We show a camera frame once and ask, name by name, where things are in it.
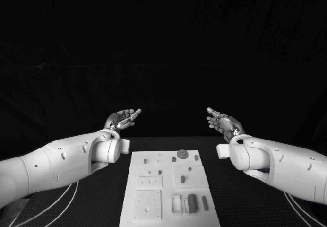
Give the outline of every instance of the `cable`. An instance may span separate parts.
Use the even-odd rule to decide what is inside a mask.
[[[297,204],[299,208],[302,209],[302,211],[306,213],[306,215],[323,226],[323,227],[327,227],[322,222],[319,222],[313,217],[312,215],[304,211],[304,209],[302,208],[302,206],[299,205],[299,203],[296,202],[293,196],[289,194],[289,196],[291,197],[291,200],[294,201],[294,203]]]
[[[70,207],[70,205],[71,205],[71,203],[73,203],[73,201],[74,201],[74,197],[73,197],[73,199],[71,199],[71,202],[70,202],[68,205],[67,205],[67,208],[65,208],[64,212],[67,211],[67,209],[68,209],[68,207]]]
[[[296,207],[293,206],[293,204],[291,204],[291,207],[293,207],[293,209],[296,210],[296,212],[299,213],[299,216],[302,217],[302,219],[304,220],[304,218],[303,218],[303,216],[302,216],[300,212],[297,211]]]
[[[54,207],[54,205],[58,203],[58,201],[61,200],[61,198],[65,196],[65,194],[67,194],[67,191],[64,192],[64,194],[62,194],[62,196],[60,197],[60,199],[57,200],[57,202],[38,214],[38,215],[35,215],[34,216],[34,218],[31,218],[29,220],[26,220],[25,222],[22,222],[21,224],[18,224],[16,226],[13,226],[13,227],[19,227],[19,226],[22,226],[24,224],[26,224],[28,222],[31,222],[34,219],[37,219],[52,207]]]

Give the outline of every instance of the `black table surface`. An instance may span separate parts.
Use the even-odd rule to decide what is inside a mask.
[[[227,143],[215,137],[130,137],[130,154],[80,181],[77,194],[65,213],[52,227],[119,227],[126,196],[132,152],[198,150],[222,227],[304,227],[284,192],[240,171],[231,160],[221,160],[217,145]],[[42,227],[62,213],[74,196],[77,183],[55,206],[25,227]],[[15,225],[39,214],[61,197],[67,187],[38,192],[19,215]]]

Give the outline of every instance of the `robotic hand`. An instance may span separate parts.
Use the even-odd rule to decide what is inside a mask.
[[[0,161],[0,208],[39,191],[61,188],[88,177],[129,154],[130,140],[120,130],[133,126],[142,109],[122,110],[98,132],[51,142],[29,154]]]
[[[327,157],[304,148],[245,134],[238,120],[208,108],[209,127],[228,141],[217,146],[221,159],[247,175],[291,194],[327,205]]]

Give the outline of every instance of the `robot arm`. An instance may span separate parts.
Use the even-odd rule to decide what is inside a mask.
[[[98,132],[51,142],[29,154],[0,161],[0,208],[39,191],[61,188],[88,177],[129,154],[130,140],[120,130],[134,125],[142,109],[111,114]]]
[[[297,146],[245,134],[241,123],[208,108],[209,127],[225,136],[228,144],[217,146],[221,159],[247,175],[293,196],[327,205],[327,157]]]

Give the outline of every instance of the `white board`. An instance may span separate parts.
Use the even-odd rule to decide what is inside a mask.
[[[188,150],[188,153],[189,157],[181,159],[178,151],[133,152],[120,227],[221,227],[202,157],[196,150]],[[198,213],[189,213],[191,194],[196,195]],[[207,197],[208,211],[202,196]],[[181,202],[182,214],[176,202]]]

